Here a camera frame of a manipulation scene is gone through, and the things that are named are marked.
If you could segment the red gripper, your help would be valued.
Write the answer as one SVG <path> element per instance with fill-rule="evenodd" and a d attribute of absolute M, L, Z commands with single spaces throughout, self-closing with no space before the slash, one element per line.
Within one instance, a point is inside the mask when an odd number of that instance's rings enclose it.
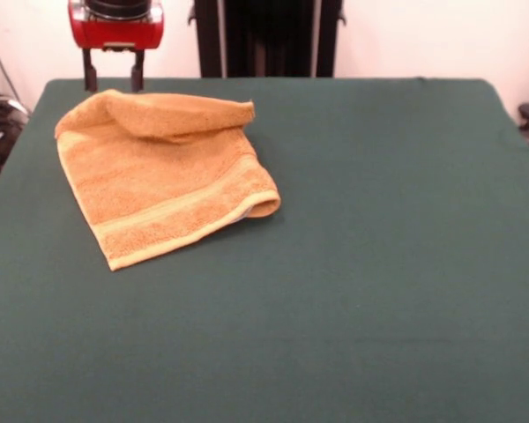
<path fill-rule="evenodd" d="M 131 67 L 131 90 L 144 89 L 143 49 L 155 49 L 164 33 L 160 1 L 69 1 L 73 39 L 82 48 L 85 90 L 96 92 L 97 73 L 91 49 L 136 49 Z"/>

